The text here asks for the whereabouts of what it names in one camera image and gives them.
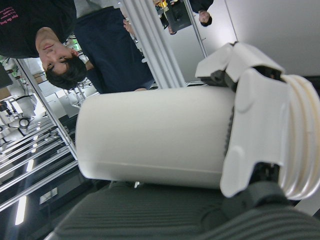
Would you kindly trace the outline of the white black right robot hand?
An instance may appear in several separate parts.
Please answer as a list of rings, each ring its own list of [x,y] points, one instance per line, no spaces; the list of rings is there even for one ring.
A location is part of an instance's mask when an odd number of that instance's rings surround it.
[[[50,240],[317,240],[291,201],[320,187],[320,99],[256,47],[227,43],[195,74],[217,86],[90,97],[81,173],[109,180]]]

